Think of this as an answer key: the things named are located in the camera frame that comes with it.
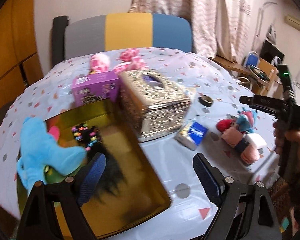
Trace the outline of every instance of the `hand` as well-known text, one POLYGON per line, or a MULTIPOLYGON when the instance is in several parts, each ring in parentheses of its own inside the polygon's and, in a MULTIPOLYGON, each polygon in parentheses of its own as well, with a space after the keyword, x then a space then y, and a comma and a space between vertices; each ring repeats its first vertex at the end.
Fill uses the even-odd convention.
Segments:
POLYGON ((274 136, 276 137, 276 139, 275 139, 276 148, 275 148, 274 151, 277 154, 282 153, 282 147, 284 145, 284 137, 287 140, 291 141, 291 142, 297 142, 299 144, 299 147, 298 147, 298 166, 297 166, 296 171, 298 173, 300 173, 300 131, 287 131, 287 132, 283 133, 282 130, 279 130, 277 122, 275 122, 273 124, 273 127, 275 128, 274 136))

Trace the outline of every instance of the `white sponge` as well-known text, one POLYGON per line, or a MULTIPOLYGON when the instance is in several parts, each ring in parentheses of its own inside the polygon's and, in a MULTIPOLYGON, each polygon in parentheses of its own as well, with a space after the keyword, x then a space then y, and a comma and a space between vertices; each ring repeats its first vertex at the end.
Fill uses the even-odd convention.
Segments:
POLYGON ((257 150, 267 146, 266 141, 257 133, 248 133, 245 139, 257 150))

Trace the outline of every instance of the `blue plush toy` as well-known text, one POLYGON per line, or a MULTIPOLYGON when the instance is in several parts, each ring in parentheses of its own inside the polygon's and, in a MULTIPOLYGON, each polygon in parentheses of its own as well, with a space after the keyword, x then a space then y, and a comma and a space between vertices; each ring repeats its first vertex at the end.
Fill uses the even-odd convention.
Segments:
POLYGON ((254 124, 257 119, 258 112, 256 110, 246 110, 245 107, 242 108, 243 111, 238 111, 239 117, 235 121, 239 125, 238 130, 240 132, 254 133, 254 124))
POLYGON ((55 138, 47 133, 47 126, 40 118, 27 117, 20 135, 21 157, 17 162, 17 172, 28 195, 34 183, 42 180, 45 166, 51 166, 66 176, 82 163, 86 151, 81 146, 63 148, 55 138))

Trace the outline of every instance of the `gold tray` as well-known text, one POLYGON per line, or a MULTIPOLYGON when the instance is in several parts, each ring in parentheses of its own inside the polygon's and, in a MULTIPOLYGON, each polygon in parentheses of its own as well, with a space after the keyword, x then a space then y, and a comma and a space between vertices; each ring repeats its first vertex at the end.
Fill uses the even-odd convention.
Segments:
MULTIPOLYGON (((166 210, 170 204, 166 190, 141 150, 137 138, 118 107, 109 99, 81 106, 51 119, 47 126, 60 129, 58 143, 61 146, 77 145, 71 128, 80 123, 100 128, 103 143, 117 160, 125 177, 118 185, 117 196, 103 192, 100 199, 92 196, 81 207, 86 220, 98 239, 110 237, 133 228, 166 210)), ((47 181, 62 179, 54 169, 46 173, 47 181)), ((26 192, 17 181, 20 212, 26 202, 26 192)), ((63 236, 71 236, 60 205, 55 205, 63 236)))

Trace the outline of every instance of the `pocket tissue pack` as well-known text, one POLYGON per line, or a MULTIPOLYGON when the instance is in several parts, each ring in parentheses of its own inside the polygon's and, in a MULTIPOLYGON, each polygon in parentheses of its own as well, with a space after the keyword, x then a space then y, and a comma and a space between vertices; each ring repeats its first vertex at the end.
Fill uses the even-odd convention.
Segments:
POLYGON ((77 107, 105 98, 114 102, 119 92, 119 78, 113 71, 89 74, 74 79, 71 89, 77 107))
POLYGON ((197 122, 189 122, 176 135, 175 139, 190 150, 195 150, 201 143, 208 129, 197 122))

